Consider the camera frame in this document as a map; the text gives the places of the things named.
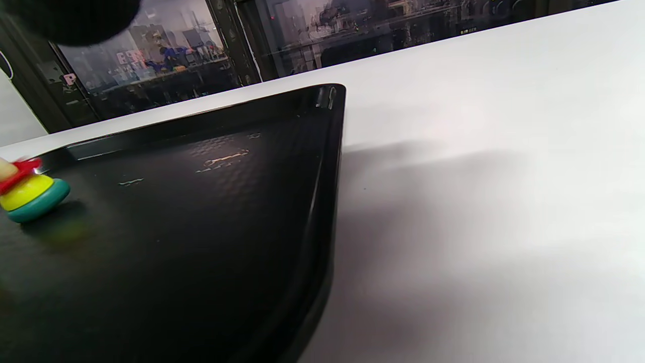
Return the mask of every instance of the dark blurry object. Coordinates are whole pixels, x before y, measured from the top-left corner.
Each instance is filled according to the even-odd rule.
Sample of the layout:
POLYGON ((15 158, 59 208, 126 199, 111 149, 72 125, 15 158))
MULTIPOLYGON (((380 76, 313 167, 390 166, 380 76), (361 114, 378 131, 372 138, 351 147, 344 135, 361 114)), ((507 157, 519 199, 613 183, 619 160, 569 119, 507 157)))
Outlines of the dark blurry object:
POLYGON ((84 46, 128 28, 139 0, 0 0, 0 8, 49 41, 84 46))

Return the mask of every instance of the teal ring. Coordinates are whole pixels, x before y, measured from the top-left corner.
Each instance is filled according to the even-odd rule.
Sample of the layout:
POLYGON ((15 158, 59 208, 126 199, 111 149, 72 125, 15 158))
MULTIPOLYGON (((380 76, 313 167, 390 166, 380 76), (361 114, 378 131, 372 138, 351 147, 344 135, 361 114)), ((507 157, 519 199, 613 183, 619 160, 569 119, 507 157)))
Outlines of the teal ring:
POLYGON ((25 223, 51 211, 70 194, 70 185, 66 181, 54 179, 54 184, 38 198, 8 213, 15 223, 25 223))

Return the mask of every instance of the window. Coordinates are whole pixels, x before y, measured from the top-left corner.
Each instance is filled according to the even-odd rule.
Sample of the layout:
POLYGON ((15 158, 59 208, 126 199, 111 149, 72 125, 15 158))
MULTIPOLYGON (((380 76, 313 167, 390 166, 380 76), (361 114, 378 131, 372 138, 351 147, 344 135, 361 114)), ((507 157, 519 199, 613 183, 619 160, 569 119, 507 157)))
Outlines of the window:
POLYGON ((279 78, 614 0, 240 0, 265 78, 279 78))
POLYGON ((59 49, 103 119, 240 87, 204 0, 144 0, 118 36, 59 49))

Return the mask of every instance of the toy top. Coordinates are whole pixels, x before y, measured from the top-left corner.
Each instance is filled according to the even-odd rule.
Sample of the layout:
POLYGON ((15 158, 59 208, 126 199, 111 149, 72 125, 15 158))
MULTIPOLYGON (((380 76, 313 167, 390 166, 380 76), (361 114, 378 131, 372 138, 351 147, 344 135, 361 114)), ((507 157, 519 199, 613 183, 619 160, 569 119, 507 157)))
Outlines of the toy top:
POLYGON ((40 159, 18 160, 13 163, 0 159, 0 195, 6 194, 25 177, 33 175, 34 169, 40 166, 40 159))

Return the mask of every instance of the wall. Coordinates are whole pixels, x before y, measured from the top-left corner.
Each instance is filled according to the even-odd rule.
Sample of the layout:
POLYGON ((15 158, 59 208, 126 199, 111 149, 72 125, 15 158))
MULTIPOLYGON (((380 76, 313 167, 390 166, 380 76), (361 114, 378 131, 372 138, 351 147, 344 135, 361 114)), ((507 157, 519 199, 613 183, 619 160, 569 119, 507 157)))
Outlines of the wall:
POLYGON ((11 81, 0 72, 0 147, 46 134, 11 81))

